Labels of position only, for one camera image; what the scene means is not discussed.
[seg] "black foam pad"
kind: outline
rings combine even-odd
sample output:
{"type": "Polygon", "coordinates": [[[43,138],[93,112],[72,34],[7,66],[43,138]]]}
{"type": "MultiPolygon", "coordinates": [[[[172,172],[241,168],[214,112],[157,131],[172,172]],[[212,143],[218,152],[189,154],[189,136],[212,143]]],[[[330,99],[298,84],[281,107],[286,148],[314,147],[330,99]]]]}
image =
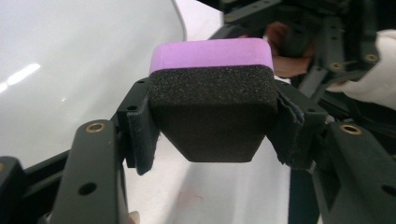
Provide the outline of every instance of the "black foam pad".
{"type": "Polygon", "coordinates": [[[148,94],[156,125],[189,161],[251,161],[277,111],[264,65],[163,69],[148,94]]]}

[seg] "white surface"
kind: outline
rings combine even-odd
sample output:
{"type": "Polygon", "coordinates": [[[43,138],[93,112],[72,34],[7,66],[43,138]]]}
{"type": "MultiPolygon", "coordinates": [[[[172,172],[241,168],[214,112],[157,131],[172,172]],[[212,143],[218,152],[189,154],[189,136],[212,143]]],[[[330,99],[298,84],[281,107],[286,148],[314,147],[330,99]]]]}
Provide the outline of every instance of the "white surface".
{"type": "Polygon", "coordinates": [[[1,1],[1,155],[28,167],[69,149],[148,75],[156,46],[182,38],[171,1],[1,1]]]}
{"type": "MultiPolygon", "coordinates": [[[[177,2],[189,40],[221,26],[218,11],[177,2]]],[[[27,167],[69,149],[148,75],[156,46],[181,38],[169,1],[2,1],[0,154],[27,167]]],[[[126,170],[129,210],[142,224],[287,223],[289,175],[267,140],[253,162],[198,164],[161,136],[150,172],[126,170]]]]}

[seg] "metal screw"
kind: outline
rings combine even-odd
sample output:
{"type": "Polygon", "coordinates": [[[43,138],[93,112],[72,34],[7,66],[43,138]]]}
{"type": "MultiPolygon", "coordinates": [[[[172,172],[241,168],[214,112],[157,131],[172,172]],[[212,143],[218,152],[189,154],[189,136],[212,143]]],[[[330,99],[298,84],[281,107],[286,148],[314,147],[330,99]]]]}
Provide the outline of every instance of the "metal screw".
{"type": "Polygon", "coordinates": [[[376,62],[376,61],[378,61],[378,56],[376,56],[374,54],[367,54],[366,60],[369,62],[376,62]]]}
{"type": "Polygon", "coordinates": [[[338,70],[341,69],[343,67],[343,65],[341,65],[340,63],[331,63],[330,64],[330,68],[333,70],[338,70]]]}
{"type": "Polygon", "coordinates": [[[106,125],[104,123],[93,123],[91,125],[89,125],[85,131],[87,131],[87,133],[99,133],[101,132],[104,128],[106,127],[106,125]]]}
{"type": "Polygon", "coordinates": [[[352,126],[352,125],[341,125],[341,130],[344,131],[345,133],[349,133],[349,134],[354,134],[354,135],[359,135],[361,134],[361,129],[352,126]]]}
{"type": "Polygon", "coordinates": [[[225,22],[230,22],[230,21],[232,21],[233,20],[233,16],[225,16],[224,17],[224,21],[225,22]]]}

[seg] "foam sponge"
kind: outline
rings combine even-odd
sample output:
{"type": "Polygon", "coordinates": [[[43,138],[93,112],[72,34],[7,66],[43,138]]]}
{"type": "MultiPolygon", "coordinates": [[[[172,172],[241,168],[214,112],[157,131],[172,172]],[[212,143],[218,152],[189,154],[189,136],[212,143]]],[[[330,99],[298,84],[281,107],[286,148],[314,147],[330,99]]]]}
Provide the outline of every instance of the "foam sponge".
{"type": "Polygon", "coordinates": [[[154,121],[189,161],[251,161],[277,109],[266,42],[167,44],[155,50],[150,70],[154,121]]]}

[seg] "black plastic bracket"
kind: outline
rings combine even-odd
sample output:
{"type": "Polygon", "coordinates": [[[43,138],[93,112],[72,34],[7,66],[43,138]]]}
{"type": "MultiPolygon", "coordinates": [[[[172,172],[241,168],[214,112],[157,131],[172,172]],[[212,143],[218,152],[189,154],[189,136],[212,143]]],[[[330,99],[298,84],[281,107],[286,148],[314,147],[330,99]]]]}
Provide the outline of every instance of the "black plastic bracket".
{"type": "Polygon", "coordinates": [[[327,112],[290,84],[277,81],[276,87],[278,115],[268,139],[280,162],[293,169],[308,169],[312,163],[311,142],[323,131],[327,112]]]}
{"type": "Polygon", "coordinates": [[[12,157],[0,158],[0,223],[8,223],[12,212],[27,188],[20,162],[12,157]]]}
{"type": "Polygon", "coordinates": [[[262,29],[266,24],[276,20],[276,7],[281,2],[281,0],[261,0],[229,13],[225,12],[224,26],[210,39],[236,38],[262,29]]]}
{"type": "Polygon", "coordinates": [[[333,123],[316,149],[323,223],[396,223],[396,162],[368,131],[333,123]]]}
{"type": "Polygon", "coordinates": [[[121,161],[113,122],[95,120],[80,126],[50,223],[127,224],[121,161]]]}
{"type": "Polygon", "coordinates": [[[129,168],[138,174],[149,171],[154,161],[160,131],[149,110],[149,78],[138,80],[117,109],[120,149],[129,168]]]}

